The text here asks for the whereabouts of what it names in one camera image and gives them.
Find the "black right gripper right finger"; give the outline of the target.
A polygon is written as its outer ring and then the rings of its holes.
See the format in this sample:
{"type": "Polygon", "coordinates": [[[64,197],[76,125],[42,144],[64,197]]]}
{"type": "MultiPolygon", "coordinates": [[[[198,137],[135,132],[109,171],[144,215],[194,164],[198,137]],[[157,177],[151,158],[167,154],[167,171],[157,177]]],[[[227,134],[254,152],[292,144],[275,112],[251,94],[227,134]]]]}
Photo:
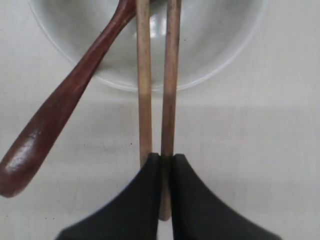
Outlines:
{"type": "Polygon", "coordinates": [[[183,154],[171,161],[169,177],[175,240],[279,240],[220,200],[183,154]]]}

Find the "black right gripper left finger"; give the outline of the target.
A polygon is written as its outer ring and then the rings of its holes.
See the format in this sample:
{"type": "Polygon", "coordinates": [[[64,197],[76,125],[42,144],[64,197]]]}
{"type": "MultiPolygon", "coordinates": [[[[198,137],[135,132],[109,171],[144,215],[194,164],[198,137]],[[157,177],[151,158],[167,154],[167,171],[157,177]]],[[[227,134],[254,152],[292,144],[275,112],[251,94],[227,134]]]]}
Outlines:
{"type": "Polygon", "coordinates": [[[63,229],[58,240],[155,240],[162,191],[160,156],[151,153],[130,184],[89,217],[63,229]]]}

